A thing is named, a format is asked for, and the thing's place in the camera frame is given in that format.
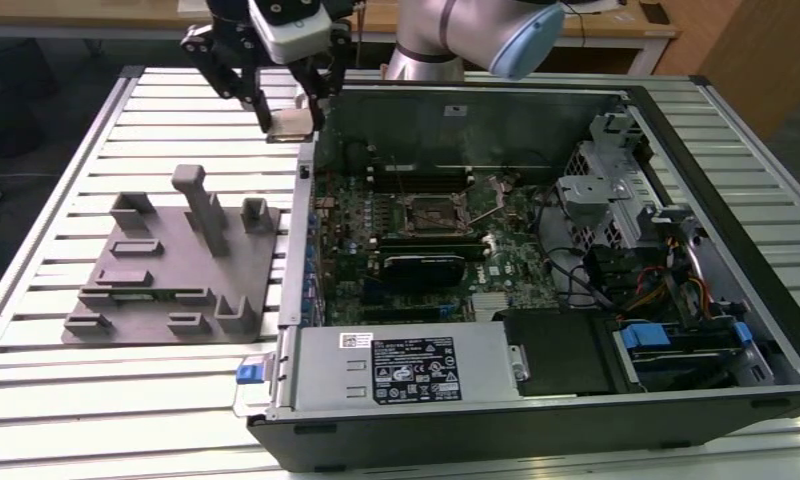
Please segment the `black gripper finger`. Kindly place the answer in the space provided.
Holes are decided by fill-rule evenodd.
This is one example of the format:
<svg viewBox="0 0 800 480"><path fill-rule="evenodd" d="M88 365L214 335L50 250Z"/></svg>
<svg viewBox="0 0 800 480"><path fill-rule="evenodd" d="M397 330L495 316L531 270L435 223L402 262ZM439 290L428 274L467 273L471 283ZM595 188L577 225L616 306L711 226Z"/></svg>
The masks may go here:
<svg viewBox="0 0 800 480"><path fill-rule="evenodd" d="M238 65L237 58L213 38L212 24L192 25L180 46L218 97L236 98L254 113L260 129L268 133L272 113L260 84L260 67Z"/></svg>
<svg viewBox="0 0 800 480"><path fill-rule="evenodd" d="M329 32L328 50L288 65L288 70L304 89L313 132L321 130L325 123L320 101L338 95L342 90L346 58L348 23L334 22Z"/></svg>

